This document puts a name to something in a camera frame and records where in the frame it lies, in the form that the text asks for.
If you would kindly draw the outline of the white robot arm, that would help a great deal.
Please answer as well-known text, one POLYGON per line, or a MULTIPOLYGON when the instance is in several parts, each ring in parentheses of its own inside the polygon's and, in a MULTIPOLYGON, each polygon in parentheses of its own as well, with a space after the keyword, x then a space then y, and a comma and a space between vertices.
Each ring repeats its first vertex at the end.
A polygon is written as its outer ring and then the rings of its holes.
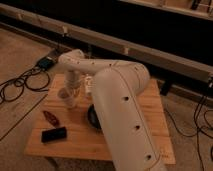
POLYGON ((137 96, 150 80, 137 62, 86 59, 79 49, 59 57, 68 70, 93 76, 91 96, 116 171, 167 171, 137 96))

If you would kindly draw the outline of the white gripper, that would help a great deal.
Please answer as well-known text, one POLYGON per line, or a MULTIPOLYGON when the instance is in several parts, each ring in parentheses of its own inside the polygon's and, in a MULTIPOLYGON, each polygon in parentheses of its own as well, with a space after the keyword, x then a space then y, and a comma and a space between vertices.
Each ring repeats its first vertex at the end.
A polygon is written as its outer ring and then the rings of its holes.
POLYGON ((83 75, 79 71, 71 70, 65 72, 65 88, 70 94, 71 107, 75 107, 77 104, 77 98, 79 96, 81 86, 84 86, 85 88, 85 96, 91 97, 92 81, 93 77, 89 74, 83 75))

